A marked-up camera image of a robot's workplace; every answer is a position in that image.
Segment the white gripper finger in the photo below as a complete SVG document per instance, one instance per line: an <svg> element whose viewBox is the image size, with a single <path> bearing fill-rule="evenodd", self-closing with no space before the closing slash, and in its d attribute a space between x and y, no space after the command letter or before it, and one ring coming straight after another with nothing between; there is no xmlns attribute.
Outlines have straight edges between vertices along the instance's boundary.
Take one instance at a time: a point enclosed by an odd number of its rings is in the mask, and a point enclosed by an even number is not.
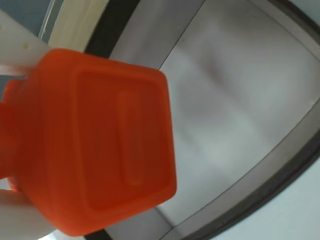
<svg viewBox="0 0 320 240"><path fill-rule="evenodd" d="M48 44L0 11L0 74L27 76L50 51Z"/></svg>
<svg viewBox="0 0 320 240"><path fill-rule="evenodd" d="M45 217L21 193L0 181L0 238L2 240L38 240L54 232Z"/></svg>

